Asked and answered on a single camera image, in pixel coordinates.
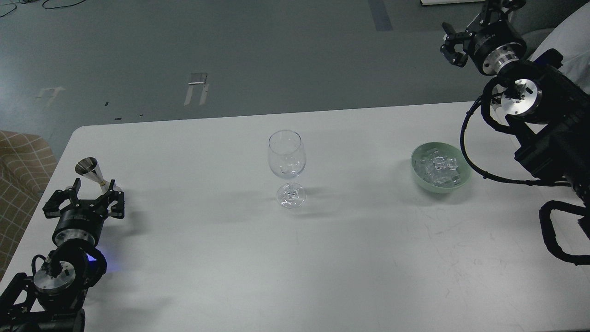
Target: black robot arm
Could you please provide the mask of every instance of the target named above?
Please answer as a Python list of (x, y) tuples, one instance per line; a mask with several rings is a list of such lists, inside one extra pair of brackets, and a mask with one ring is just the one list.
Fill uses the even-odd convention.
[[(124, 217), (124, 192), (111, 180), (104, 194), (95, 200), (77, 197), (80, 179), (72, 187), (56, 190), (43, 207), (47, 218), (59, 218), (53, 233), (57, 246), (47, 257), (36, 255), (32, 276), (18, 273), (0, 296), (0, 331), (82, 332), (82, 306), (90, 287), (104, 275), (107, 262), (96, 248), (103, 223), (108, 217)], [(65, 201), (69, 204), (60, 209)], [(43, 259), (36, 271), (35, 261)], [(16, 303), (21, 293), (22, 303)], [(35, 301), (44, 311), (32, 313)]]
[[(464, 32), (455, 33), (448, 23), (441, 52), (451, 64), (464, 66), (471, 58), (481, 74), (495, 76), (485, 86), (482, 95), (467, 112), (461, 128), (461, 150), (468, 164), (484, 178), (503, 183), (572, 187), (584, 203), (583, 207), (551, 201), (540, 211), (543, 240), (549, 252), (557, 258), (576, 265), (590, 264), (588, 255), (570, 255), (557, 244), (550, 218), (552, 210), (562, 210), (582, 216), (579, 225), (590, 238), (590, 96), (558, 71), (563, 57), (551, 49), (533, 61), (520, 59), (526, 45), (507, 20), (510, 11), (525, 1), (487, 0), (481, 12)], [(454, 47), (463, 45), (465, 53)], [(501, 87), (503, 92), (494, 94)], [(490, 104), (501, 103), (506, 122), (496, 122)], [(520, 148), (514, 158), (538, 180), (512, 180), (477, 167), (465, 150), (465, 130), (469, 118), (481, 106), (481, 115), (494, 130), (514, 135)], [(527, 123), (545, 125), (535, 133)]]

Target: clear wine glass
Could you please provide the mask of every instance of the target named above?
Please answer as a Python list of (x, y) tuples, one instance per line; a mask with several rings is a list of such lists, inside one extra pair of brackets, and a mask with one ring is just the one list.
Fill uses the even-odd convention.
[[(303, 172), (305, 163), (305, 150), (298, 133), (282, 130), (270, 136), (268, 165), (276, 176), (284, 179), (294, 178)], [(297, 183), (284, 184), (277, 192), (278, 203), (288, 209), (300, 206), (305, 198), (305, 190)]]

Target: ice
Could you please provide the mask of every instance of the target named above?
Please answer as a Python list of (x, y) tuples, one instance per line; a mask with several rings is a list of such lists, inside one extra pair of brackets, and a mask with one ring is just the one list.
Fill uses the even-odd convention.
[(427, 150), (420, 161), (414, 161), (418, 176), (437, 187), (452, 188), (461, 183), (458, 167), (456, 158), (449, 158), (438, 149)]

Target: white fabric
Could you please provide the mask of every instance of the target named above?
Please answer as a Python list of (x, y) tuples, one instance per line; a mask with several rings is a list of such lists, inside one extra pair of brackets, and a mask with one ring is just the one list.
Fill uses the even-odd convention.
[(590, 2), (559, 24), (530, 59), (537, 59), (550, 48), (563, 54), (563, 66), (559, 70), (590, 93)]

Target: bowl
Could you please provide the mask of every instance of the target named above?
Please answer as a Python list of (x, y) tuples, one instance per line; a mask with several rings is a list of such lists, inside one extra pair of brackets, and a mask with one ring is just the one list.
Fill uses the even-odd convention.
[[(428, 157), (425, 155), (430, 152), (431, 154), (435, 154), (438, 157), (447, 157), (447, 159), (443, 159), (444, 161), (448, 161), (448, 158), (455, 158), (456, 160), (456, 172), (458, 175), (453, 176), (453, 179), (458, 181), (447, 181), (445, 184), (438, 183), (434, 181), (434, 179), (427, 175), (427, 163), (432, 162)], [(441, 143), (441, 142), (430, 142), (420, 145), (419, 147), (415, 148), (412, 152), (411, 158), (411, 165), (412, 165), (412, 177), (416, 183), (428, 190), (432, 193), (437, 194), (446, 194), (452, 191), (455, 191), (462, 186), (464, 186), (469, 179), (471, 178), (471, 167), (463, 158), (463, 154), (459, 149), (456, 147)]]

